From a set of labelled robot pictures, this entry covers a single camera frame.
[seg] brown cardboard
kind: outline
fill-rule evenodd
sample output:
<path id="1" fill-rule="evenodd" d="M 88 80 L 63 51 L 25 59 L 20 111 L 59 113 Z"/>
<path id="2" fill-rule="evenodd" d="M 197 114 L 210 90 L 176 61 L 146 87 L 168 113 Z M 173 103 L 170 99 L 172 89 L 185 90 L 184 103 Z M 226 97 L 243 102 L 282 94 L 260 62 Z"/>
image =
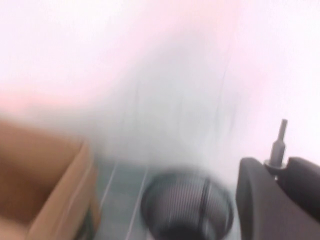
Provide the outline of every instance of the brown cardboard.
<path id="1" fill-rule="evenodd" d="M 93 222 L 93 228 L 94 231 L 98 230 L 98 227 L 100 225 L 100 221 L 101 221 L 101 215 L 100 215 L 100 206 L 99 206 L 99 202 L 96 196 L 94 196 L 91 199 L 91 203 L 90 203 L 90 213 L 91 213 L 91 217 L 92 217 L 92 222 Z"/>
<path id="2" fill-rule="evenodd" d="M 88 144 L 0 121 L 0 240 L 72 240 L 94 209 Z"/>

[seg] black mesh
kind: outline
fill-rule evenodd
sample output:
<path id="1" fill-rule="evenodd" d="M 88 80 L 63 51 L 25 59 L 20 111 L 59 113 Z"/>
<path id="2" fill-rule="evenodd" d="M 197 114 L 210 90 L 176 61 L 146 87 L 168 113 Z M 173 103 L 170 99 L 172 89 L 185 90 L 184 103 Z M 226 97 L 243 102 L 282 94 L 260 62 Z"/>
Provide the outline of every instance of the black mesh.
<path id="1" fill-rule="evenodd" d="M 228 192 L 216 181 L 192 172 L 155 177 L 143 194 L 141 213 L 156 240 L 173 240 L 178 232 L 188 233 L 180 236 L 184 240 L 219 240 L 233 222 Z"/>

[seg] white background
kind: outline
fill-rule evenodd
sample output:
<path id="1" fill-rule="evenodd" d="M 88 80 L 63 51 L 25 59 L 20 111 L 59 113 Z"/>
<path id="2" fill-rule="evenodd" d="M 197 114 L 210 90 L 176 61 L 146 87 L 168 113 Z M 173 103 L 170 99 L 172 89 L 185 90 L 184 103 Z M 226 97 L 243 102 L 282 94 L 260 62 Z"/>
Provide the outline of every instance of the white background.
<path id="1" fill-rule="evenodd" d="M 270 155 L 320 164 L 315 0 L 0 2 L 0 111 L 118 161 L 237 180 Z"/>

